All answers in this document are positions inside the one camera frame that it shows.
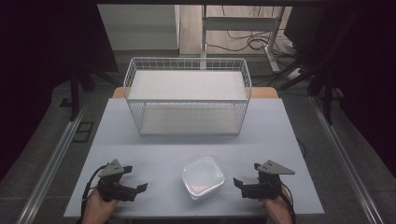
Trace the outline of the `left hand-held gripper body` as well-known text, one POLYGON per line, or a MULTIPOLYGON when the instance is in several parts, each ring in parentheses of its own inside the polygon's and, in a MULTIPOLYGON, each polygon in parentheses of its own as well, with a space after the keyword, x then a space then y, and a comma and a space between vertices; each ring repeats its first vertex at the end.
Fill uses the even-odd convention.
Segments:
POLYGON ((100 177, 97 190, 105 202, 119 200, 122 202, 133 202, 136 191, 133 188, 125 187, 120 183, 123 175, 123 167, 117 159, 111 161, 98 175, 100 177))

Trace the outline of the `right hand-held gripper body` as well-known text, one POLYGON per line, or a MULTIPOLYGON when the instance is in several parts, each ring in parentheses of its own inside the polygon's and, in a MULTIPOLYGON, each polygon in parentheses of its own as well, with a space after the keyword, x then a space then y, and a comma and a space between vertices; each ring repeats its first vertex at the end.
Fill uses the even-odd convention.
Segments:
POLYGON ((275 199, 282 192, 281 175, 294 175, 291 169, 275 162, 268 160, 262 164, 258 172, 258 183, 247 184, 246 188, 241 190, 243 198, 249 199, 275 199))

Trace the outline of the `clear plastic lidded container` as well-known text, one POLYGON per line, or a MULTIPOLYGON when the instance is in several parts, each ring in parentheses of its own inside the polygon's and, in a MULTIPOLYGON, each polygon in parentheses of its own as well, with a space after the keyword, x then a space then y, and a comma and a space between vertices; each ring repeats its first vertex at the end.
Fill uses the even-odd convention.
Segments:
POLYGON ((181 169, 180 176, 188 195, 195 201, 212 195, 225 182, 223 172, 211 157, 203 157, 187 164, 181 169))

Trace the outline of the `white wire two-tier shelf rack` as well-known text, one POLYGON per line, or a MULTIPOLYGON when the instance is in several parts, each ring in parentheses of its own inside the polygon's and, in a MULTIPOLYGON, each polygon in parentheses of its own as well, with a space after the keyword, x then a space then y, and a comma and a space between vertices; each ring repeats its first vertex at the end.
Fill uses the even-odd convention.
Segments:
POLYGON ((252 84, 238 58, 134 57, 123 94, 139 133, 241 132, 252 84))

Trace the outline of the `person's right hand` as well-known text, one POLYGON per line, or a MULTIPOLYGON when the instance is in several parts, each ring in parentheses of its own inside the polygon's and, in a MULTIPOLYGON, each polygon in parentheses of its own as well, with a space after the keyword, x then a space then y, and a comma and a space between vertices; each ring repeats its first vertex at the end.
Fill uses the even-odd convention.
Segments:
POLYGON ((287 203, 281 197, 277 197, 276 199, 260 199, 260 202, 269 217, 290 217, 287 203))

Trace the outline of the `person's left hand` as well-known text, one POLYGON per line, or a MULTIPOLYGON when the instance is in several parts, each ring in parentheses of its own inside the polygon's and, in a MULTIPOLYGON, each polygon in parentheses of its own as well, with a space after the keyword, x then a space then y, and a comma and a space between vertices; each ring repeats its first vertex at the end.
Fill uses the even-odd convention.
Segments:
POLYGON ((86 201, 84 217, 102 216, 110 218, 118 205, 118 200, 105 202, 97 189, 94 189, 86 201))

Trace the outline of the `wooden board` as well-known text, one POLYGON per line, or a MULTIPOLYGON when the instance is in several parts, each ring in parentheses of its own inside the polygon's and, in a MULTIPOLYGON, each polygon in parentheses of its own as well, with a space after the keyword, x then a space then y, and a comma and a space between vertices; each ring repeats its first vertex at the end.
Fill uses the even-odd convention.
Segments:
MULTIPOLYGON (((123 87, 118 87, 113 92, 113 98, 123 98, 123 87)), ((272 87, 253 87, 251 91, 253 99, 277 99, 276 89, 272 87)))

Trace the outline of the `black metal stand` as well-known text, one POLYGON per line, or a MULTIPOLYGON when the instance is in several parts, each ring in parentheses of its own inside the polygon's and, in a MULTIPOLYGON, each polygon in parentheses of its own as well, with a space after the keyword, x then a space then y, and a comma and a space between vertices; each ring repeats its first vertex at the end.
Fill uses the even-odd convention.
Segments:
POLYGON ((286 36, 297 50, 304 71, 278 86, 286 90, 311 78, 309 95, 324 91, 323 115, 332 124, 332 89, 335 58, 346 37, 349 15, 338 7, 293 7, 286 25, 286 36))
POLYGON ((74 121, 79 112, 79 87, 84 91, 93 91, 95 84, 91 77, 91 71, 88 66, 83 63, 75 63, 72 67, 70 76, 71 105, 72 114, 71 121, 74 121))

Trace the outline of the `white power strip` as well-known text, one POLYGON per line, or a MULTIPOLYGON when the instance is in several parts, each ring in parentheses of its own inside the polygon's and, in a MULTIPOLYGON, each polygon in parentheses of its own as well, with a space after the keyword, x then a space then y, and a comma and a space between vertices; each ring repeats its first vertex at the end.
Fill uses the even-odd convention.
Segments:
POLYGON ((302 68, 296 68, 287 75, 287 80, 292 80, 298 77, 304 70, 302 68))

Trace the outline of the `dark curtain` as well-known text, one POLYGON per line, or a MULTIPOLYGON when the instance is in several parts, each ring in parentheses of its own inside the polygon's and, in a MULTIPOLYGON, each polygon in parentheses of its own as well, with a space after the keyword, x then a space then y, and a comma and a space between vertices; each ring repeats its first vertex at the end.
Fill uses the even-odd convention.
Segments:
MULTIPOLYGON (((285 35, 316 65, 350 9, 342 5, 294 7, 285 35)), ((396 1, 368 0, 332 61, 341 107, 396 177, 396 1)))
POLYGON ((117 63, 98 0, 0 0, 0 180, 21 155, 53 89, 117 63))

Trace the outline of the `black floor bracket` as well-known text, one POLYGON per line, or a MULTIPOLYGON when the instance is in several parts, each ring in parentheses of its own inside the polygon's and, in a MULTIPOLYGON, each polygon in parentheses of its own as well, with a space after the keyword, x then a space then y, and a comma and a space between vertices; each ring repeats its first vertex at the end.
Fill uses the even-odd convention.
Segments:
POLYGON ((93 121, 82 121, 72 138, 73 143, 87 143, 93 129, 93 121))

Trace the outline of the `metal floor rail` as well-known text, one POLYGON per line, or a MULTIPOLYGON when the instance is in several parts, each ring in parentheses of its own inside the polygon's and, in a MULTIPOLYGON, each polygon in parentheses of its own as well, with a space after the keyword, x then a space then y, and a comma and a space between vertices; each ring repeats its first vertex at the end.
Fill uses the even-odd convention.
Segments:
POLYGON ((84 101, 80 106, 80 110, 74 116, 74 119, 67 122, 56 147, 52 150, 49 161, 37 180, 35 187, 25 206, 21 210, 15 224, 32 224, 35 220, 36 214, 50 189, 50 185, 56 176, 56 173, 59 170, 64 155, 73 139, 73 135, 76 133, 78 125, 86 112, 87 106, 88 102, 84 101))
POLYGON ((321 105, 320 100, 313 96, 309 96, 309 100, 314 107, 318 120, 332 145, 334 153, 337 156, 346 174, 346 178, 348 179, 350 186, 357 196, 357 199, 368 221, 370 224, 385 224, 371 193, 364 185, 351 159, 347 155, 346 149, 342 144, 338 134, 336 133, 333 125, 330 124, 330 122, 325 118, 324 108, 321 105))

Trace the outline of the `white metal desk frame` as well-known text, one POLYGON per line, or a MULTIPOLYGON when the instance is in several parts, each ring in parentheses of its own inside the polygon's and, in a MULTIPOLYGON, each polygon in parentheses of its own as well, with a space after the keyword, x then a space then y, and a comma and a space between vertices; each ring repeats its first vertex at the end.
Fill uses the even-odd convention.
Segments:
POLYGON ((206 57, 206 32, 207 31, 260 31, 270 32, 269 42, 264 51, 272 71, 280 72, 274 55, 274 44, 283 19, 285 7, 281 7, 277 15, 272 18, 244 18, 244 17, 208 17, 207 6, 202 5, 202 43, 200 56, 206 57))

